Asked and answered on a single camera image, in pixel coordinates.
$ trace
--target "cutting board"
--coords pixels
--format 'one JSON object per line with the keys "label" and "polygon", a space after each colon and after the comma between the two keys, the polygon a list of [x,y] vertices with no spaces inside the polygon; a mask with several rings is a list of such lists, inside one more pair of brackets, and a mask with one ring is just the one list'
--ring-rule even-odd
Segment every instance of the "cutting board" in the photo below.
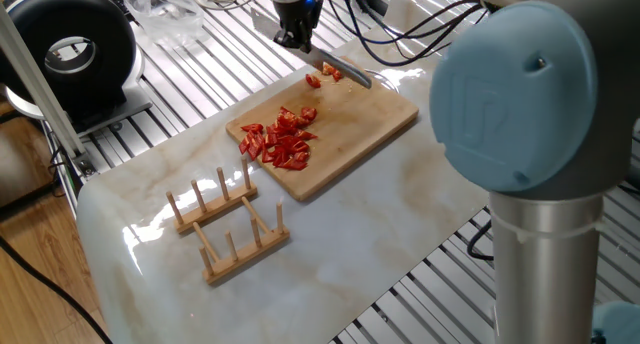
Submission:
{"label": "cutting board", "polygon": [[303,107],[318,110],[305,130],[318,136],[307,141],[311,147],[309,166],[302,171],[260,165],[296,200],[305,200],[358,159],[410,123],[418,108],[400,94],[373,79],[366,89],[344,78],[336,83],[331,76],[314,73],[322,87],[314,89],[302,79],[267,101],[227,123],[227,132],[238,143],[245,137],[241,127],[272,124],[283,106],[296,115]]}

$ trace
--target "clear plastic bag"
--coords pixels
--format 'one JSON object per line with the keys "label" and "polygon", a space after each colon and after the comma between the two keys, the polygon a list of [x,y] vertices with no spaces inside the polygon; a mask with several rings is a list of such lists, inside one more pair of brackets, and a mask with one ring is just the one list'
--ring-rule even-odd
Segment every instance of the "clear plastic bag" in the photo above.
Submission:
{"label": "clear plastic bag", "polygon": [[205,35],[204,11],[193,0],[124,0],[124,5],[158,44],[177,47]]}

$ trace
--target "knife blade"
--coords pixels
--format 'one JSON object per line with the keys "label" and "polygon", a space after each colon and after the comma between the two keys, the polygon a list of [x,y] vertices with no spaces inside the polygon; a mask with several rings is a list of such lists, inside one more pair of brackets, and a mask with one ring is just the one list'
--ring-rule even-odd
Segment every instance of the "knife blade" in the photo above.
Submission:
{"label": "knife blade", "polygon": [[[267,16],[260,14],[254,8],[251,8],[251,19],[253,21],[253,27],[260,34],[266,36],[270,40],[273,40],[278,31],[280,31],[280,25],[278,23],[269,19]],[[320,71],[322,71],[323,64],[328,63],[332,67],[338,69],[345,77],[367,89],[371,89],[371,78],[369,78],[364,71],[331,53],[317,48],[313,44],[311,45],[311,51],[309,51],[309,53],[305,53],[299,49],[283,48]]]}

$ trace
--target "marble table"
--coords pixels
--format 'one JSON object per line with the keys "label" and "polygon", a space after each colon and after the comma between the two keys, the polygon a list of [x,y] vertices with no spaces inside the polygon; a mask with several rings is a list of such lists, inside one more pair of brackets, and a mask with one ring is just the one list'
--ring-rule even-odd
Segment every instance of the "marble table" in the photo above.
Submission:
{"label": "marble table", "polygon": [[[424,17],[425,3],[447,1],[394,0],[389,22],[402,29]],[[376,30],[369,35],[384,37]],[[419,117],[305,202],[293,200],[253,163],[259,195],[252,204],[273,228],[282,200],[291,239],[222,284],[203,280],[200,241],[195,233],[177,234],[164,193],[171,190],[183,212],[194,209],[190,181],[197,180],[205,201],[221,195],[218,166],[230,188],[243,185],[225,124],[311,68],[83,187],[78,230],[115,343],[327,343],[486,204],[487,194],[448,164],[431,130],[429,86],[438,55],[390,69],[359,42],[337,54],[389,78],[420,108]],[[400,58],[390,47],[380,54]],[[248,223],[249,214],[238,208],[203,231],[225,257],[224,232],[242,247],[253,240]]]}

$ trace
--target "cable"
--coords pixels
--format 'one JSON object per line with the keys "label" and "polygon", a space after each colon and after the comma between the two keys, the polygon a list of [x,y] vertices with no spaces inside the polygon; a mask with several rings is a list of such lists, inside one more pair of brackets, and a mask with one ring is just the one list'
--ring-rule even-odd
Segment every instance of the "cable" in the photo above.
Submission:
{"label": "cable", "polygon": [[489,221],[487,224],[485,224],[485,226],[480,228],[480,230],[478,230],[476,235],[474,235],[473,238],[471,238],[471,240],[469,241],[469,244],[467,245],[467,254],[469,254],[470,257],[474,259],[493,261],[493,256],[478,254],[473,251],[473,248],[476,246],[476,243],[478,242],[478,240],[480,240],[480,238],[482,238],[483,235],[487,234],[489,229],[491,229],[491,221]]}
{"label": "cable", "polygon": [[356,36],[358,37],[358,39],[360,39],[360,42],[361,42],[362,46],[364,47],[364,49],[376,61],[378,61],[379,63],[381,63],[383,65],[390,66],[390,67],[399,67],[399,66],[408,65],[408,64],[411,64],[411,63],[415,62],[416,60],[421,59],[426,54],[428,54],[431,50],[433,50],[438,44],[440,44],[440,42],[447,35],[449,35],[449,33],[451,33],[456,28],[456,26],[458,24],[460,24],[467,16],[469,16],[473,12],[475,12],[475,11],[479,10],[480,8],[482,8],[482,6],[480,4],[477,4],[477,5],[473,6],[471,9],[468,9],[467,11],[465,11],[460,16],[458,16],[455,19],[453,19],[452,25],[450,25],[442,34],[440,34],[440,36],[438,38],[436,38],[431,44],[429,44],[429,46],[427,48],[425,48],[423,51],[418,53],[415,57],[413,57],[411,59],[407,59],[407,60],[401,61],[401,62],[389,62],[387,60],[384,60],[384,59],[380,58],[376,53],[373,52],[373,50],[371,50],[371,48],[369,47],[367,42],[364,40],[364,37],[362,36],[362,33],[360,32],[360,27],[358,26],[358,22],[356,20],[356,16],[353,13],[353,8],[351,8],[351,3],[348,0],[345,0],[345,3],[347,5],[347,9],[349,10],[349,16],[351,16],[351,20],[352,20],[353,25],[355,27],[355,30],[356,30],[356,33],[357,33]]}
{"label": "cable", "polygon": [[71,307],[75,309],[82,316],[82,318],[87,321],[87,323],[89,323],[91,328],[96,332],[96,334],[98,334],[100,339],[102,339],[105,344],[112,344],[111,339],[109,339],[104,330],[102,330],[100,325],[98,325],[98,323],[91,317],[91,314],[89,314],[89,312],[87,312],[86,309],[82,307],[82,305],[80,305],[75,299],[73,299],[71,295],[69,295],[69,293],[60,288],[56,283],[52,282],[49,278],[32,267],[31,264],[24,260],[24,258],[21,257],[20,254],[18,254],[18,252],[16,252],[2,236],[0,236],[0,247],[7,253],[7,255],[9,255],[9,257],[11,257],[11,259],[13,259],[13,261],[15,261],[22,269],[24,269],[24,271],[29,273],[29,275],[31,275],[32,277],[38,279],[39,282],[46,285],[49,289],[53,290],[62,299],[69,303],[69,305],[71,305]]}
{"label": "cable", "polygon": [[202,0],[194,0],[194,1],[201,7],[209,10],[231,10],[231,9],[237,9],[237,8],[243,7],[254,0],[245,0],[241,4],[236,4],[233,6],[231,6],[231,4],[234,3],[236,0],[209,0],[213,2],[213,4],[205,3]]}
{"label": "cable", "polygon": [[[329,1],[329,5],[331,6],[331,10],[333,11],[333,14],[335,15],[336,19],[338,19],[338,21],[340,22],[340,24],[342,24],[342,26],[345,27],[345,29],[347,29],[351,34],[353,34],[354,36],[358,37],[358,34],[355,30],[353,30],[349,25],[347,25],[342,18],[340,18],[340,15],[338,15],[338,11],[336,10],[336,7],[333,3],[333,0],[328,0]],[[386,26],[386,24],[384,24],[384,22],[382,22],[382,25],[385,25],[387,27],[388,30],[390,30],[392,33],[397,33],[397,37],[392,39],[392,40],[373,40],[373,39],[369,39],[366,38],[362,35],[360,35],[362,37],[362,39],[366,42],[372,43],[372,44],[379,44],[379,45],[383,45],[383,44],[392,44],[395,43],[398,40],[401,39],[422,39],[425,38],[431,34],[437,33],[440,30],[452,25],[455,23],[455,25],[457,25],[459,22],[456,21],[457,18],[451,19],[448,22],[440,25],[439,27],[432,29],[428,32],[422,33],[422,34],[416,34],[416,35],[410,35],[411,33],[413,33],[414,31],[420,29],[422,26],[424,26],[425,24],[427,24],[428,22],[430,22],[431,20],[433,20],[435,17],[437,17],[440,14],[443,14],[457,6],[460,5],[465,5],[465,4],[471,4],[471,3],[475,3],[475,4],[479,4],[480,1],[479,0],[461,0],[458,2],[455,2],[453,4],[450,4],[444,8],[442,8],[441,10],[435,12],[433,15],[431,15],[429,18],[424,19],[423,21],[421,21],[420,23],[418,23],[417,25],[415,25],[413,28],[409,29],[409,31],[407,31],[406,33],[397,33],[395,30],[389,28],[388,26]]]}

